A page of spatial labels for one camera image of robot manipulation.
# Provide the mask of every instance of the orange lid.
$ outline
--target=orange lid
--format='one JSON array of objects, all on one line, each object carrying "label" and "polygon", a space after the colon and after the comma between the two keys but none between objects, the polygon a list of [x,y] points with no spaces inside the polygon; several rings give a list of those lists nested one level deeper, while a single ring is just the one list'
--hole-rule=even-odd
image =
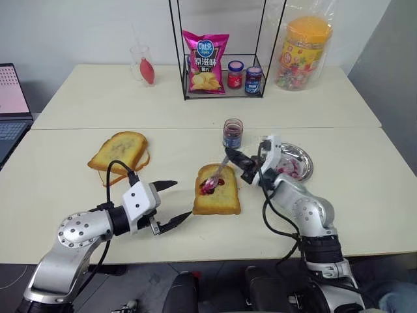
[{"label": "orange lid", "polygon": [[290,40],[324,44],[332,36],[332,26],[316,16],[303,16],[288,23],[287,36]]}]

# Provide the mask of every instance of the glass jar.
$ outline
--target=glass jar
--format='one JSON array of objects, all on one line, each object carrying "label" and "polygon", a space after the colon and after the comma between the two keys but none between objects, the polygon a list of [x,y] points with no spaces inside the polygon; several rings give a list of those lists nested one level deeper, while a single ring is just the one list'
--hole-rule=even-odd
[{"label": "glass jar", "polygon": [[238,149],[242,145],[243,123],[240,119],[228,119],[223,127],[223,145]]},{"label": "glass jar", "polygon": [[332,27],[322,18],[303,16],[289,22],[278,68],[278,86],[286,90],[303,89],[331,36]]},{"label": "glass jar", "polygon": [[229,62],[229,73],[227,75],[227,85],[232,89],[242,87],[243,63],[237,60]]},{"label": "glass jar", "polygon": [[262,69],[260,67],[249,67],[246,70],[245,92],[249,95],[260,93],[262,80]]}]

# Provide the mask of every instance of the pink chip bag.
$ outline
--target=pink chip bag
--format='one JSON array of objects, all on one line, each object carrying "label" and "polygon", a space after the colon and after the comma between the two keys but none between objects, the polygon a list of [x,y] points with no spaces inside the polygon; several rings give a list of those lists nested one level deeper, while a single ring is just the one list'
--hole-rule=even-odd
[{"label": "pink chip bag", "polygon": [[182,31],[182,35],[190,49],[189,91],[224,94],[220,59],[229,35],[197,36],[188,31]]}]

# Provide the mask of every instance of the slice of bread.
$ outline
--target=slice of bread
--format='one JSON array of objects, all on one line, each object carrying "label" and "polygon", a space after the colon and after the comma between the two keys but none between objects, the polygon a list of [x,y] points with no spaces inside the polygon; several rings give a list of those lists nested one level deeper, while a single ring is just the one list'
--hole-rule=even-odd
[{"label": "slice of bread", "polygon": [[224,185],[218,185],[212,194],[202,194],[201,186],[206,179],[210,178],[218,169],[220,164],[209,164],[198,171],[195,180],[195,200],[193,214],[240,214],[240,203],[237,196],[237,183],[235,172],[229,166],[225,166],[220,173]]},{"label": "slice of bread", "polygon": [[[144,135],[138,132],[119,132],[103,143],[99,152],[87,165],[98,171],[107,171],[112,160],[120,160],[133,169],[147,146],[148,141]],[[126,175],[126,170],[119,164],[114,164],[111,172]]]},{"label": "slice of bread", "polygon": [[[149,164],[150,160],[151,160],[151,156],[149,155],[149,152],[147,150],[145,150],[141,159],[136,164],[135,171],[139,171],[142,168],[144,168],[146,165]],[[98,175],[100,176],[100,179],[103,182],[103,186],[106,187],[107,186],[107,184],[106,184],[107,183],[107,181],[106,181],[107,171],[98,171]],[[124,179],[126,177],[127,177],[126,174],[125,175],[120,175],[120,174],[116,174],[116,173],[110,173],[110,186],[117,183],[118,181],[121,181],[122,179]]]}]

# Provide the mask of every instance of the jar lid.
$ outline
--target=jar lid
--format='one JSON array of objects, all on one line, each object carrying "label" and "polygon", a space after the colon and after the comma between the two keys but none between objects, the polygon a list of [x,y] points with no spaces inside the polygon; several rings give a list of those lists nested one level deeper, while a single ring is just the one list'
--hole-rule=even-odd
[{"label": "jar lid", "polygon": [[303,149],[290,143],[283,143],[281,160],[275,170],[278,173],[286,173],[297,181],[305,181],[313,173],[313,162]]},{"label": "jar lid", "polygon": [[260,67],[248,67],[246,70],[246,73],[252,74],[252,75],[259,75],[262,74],[262,69]]},{"label": "jar lid", "polygon": [[332,26],[316,16],[303,16],[288,23],[287,36],[290,40],[310,44],[324,44],[332,36]]},{"label": "jar lid", "polygon": [[243,70],[243,63],[237,60],[230,61],[228,67],[232,72],[240,72]]}]

